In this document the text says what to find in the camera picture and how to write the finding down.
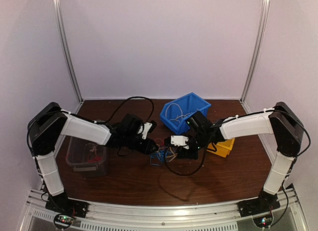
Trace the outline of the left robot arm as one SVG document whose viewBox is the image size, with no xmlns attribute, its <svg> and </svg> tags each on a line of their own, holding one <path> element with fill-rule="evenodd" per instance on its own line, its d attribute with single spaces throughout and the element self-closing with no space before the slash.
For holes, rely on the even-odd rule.
<svg viewBox="0 0 318 231">
<path fill-rule="evenodd" d="M 62 109 L 56 102 L 49 103 L 28 123 L 26 142 L 52 205 L 60 213 L 67 213 L 72 207 L 54 157 L 60 136 L 75 137 L 107 148 L 125 147 L 150 155 L 159 149 L 156 142 L 148 138 L 156 125 L 154 121 L 144 122 L 133 114 L 126 114 L 115 124 L 89 120 Z"/>
</svg>

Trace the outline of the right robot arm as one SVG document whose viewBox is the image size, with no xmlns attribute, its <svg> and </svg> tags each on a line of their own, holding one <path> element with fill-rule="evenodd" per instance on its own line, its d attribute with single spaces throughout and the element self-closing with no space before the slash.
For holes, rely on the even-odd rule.
<svg viewBox="0 0 318 231">
<path fill-rule="evenodd" d="M 228 140 L 251 137 L 272 136 L 276 142 L 276 156 L 267 179 L 257 198 L 242 201 L 241 210 L 256 208 L 260 212 L 273 207 L 277 193 L 290 175 L 298 157 L 308 150 L 303 148 L 303 138 L 311 141 L 303 123 L 284 102 L 278 102 L 271 108 L 245 115 L 236 115 L 211 122 L 200 111 L 186 120 L 195 132 L 193 137 L 174 135 L 169 138 L 172 145 L 184 152 L 196 152 L 208 145 Z"/>
</svg>

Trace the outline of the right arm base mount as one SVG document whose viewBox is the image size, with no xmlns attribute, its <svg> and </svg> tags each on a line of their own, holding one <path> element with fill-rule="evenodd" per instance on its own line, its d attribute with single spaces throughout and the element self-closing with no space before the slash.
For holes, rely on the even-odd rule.
<svg viewBox="0 0 318 231">
<path fill-rule="evenodd" d="M 243 200 L 237 203 L 241 217 L 255 216 L 262 213 L 269 213 L 273 209 L 280 208 L 277 198 L 273 200 L 267 198 L 254 198 Z"/>
</svg>

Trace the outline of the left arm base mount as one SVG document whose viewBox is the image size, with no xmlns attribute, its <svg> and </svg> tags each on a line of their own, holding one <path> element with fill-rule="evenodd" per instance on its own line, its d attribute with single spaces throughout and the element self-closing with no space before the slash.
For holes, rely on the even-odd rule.
<svg viewBox="0 0 318 231">
<path fill-rule="evenodd" d="M 47 200 L 45 208 L 57 213 L 62 213 L 76 218 L 85 218 L 88 211 L 88 203 L 69 199 L 65 206 L 55 204 L 50 198 Z"/>
</svg>

